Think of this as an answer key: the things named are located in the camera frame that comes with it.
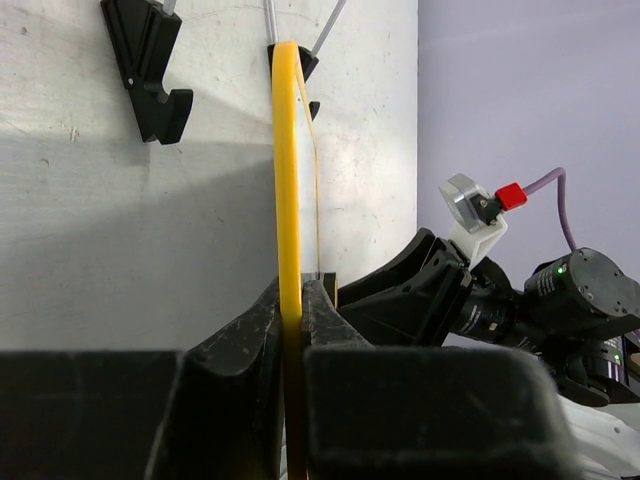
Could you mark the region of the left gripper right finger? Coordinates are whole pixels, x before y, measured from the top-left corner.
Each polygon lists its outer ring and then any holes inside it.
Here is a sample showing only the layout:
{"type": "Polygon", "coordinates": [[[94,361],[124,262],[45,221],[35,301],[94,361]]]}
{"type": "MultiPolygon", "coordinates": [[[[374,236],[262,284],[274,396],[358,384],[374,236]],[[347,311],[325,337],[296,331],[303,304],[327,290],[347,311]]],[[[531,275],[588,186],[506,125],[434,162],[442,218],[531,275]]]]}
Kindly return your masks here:
{"type": "Polygon", "coordinates": [[[376,347],[303,288],[313,479],[579,479],[545,369],[505,349],[376,347]]]}

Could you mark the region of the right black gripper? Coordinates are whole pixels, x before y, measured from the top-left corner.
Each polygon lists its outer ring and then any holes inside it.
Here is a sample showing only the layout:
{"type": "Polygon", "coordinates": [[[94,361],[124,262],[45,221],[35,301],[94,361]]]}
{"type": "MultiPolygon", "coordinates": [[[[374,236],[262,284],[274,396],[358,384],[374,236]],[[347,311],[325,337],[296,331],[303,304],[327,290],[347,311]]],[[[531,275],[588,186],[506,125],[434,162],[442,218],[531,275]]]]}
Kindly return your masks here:
{"type": "Polygon", "coordinates": [[[378,346],[440,346],[469,298],[468,260],[421,228],[392,260],[338,290],[338,313],[378,346]]]}

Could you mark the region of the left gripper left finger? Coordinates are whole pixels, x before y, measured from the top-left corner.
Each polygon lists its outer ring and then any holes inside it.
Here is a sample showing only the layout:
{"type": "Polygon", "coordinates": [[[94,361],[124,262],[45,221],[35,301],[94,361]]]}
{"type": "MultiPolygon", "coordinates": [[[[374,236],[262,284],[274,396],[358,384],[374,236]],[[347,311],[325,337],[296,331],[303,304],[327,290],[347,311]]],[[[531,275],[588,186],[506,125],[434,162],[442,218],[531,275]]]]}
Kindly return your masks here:
{"type": "Polygon", "coordinates": [[[7,351],[5,479],[276,479],[281,318],[269,285],[186,351],[7,351]]]}

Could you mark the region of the yellow framed small whiteboard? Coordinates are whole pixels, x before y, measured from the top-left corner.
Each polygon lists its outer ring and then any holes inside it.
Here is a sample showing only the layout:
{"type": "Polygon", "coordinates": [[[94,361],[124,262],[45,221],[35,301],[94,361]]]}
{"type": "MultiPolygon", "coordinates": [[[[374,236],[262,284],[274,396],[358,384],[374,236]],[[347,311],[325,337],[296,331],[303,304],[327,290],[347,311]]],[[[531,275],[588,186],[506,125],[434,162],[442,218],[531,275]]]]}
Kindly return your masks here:
{"type": "Polygon", "coordinates": [[[306,479],[303,280],[320,271],[318,160],[296,43],[274,46],[271,88],[287,474],[306,479]]]}

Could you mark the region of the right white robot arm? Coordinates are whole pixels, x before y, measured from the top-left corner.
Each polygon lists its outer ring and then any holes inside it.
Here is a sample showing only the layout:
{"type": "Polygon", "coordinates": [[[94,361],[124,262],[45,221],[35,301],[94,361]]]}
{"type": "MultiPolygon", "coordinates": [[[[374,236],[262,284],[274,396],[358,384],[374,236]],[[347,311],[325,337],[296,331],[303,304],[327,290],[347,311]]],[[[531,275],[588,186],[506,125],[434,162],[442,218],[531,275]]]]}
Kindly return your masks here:
{"type": "Polygon", "coordinates": [[[522,289],[492,260],[420,229],[391,261],[337,293],[340,315],[375,345],[428,346],[455,334],[535,355],[570,401],[582,453],[639,473],[639,285],[580,248],[540,264],[522,289]]]}

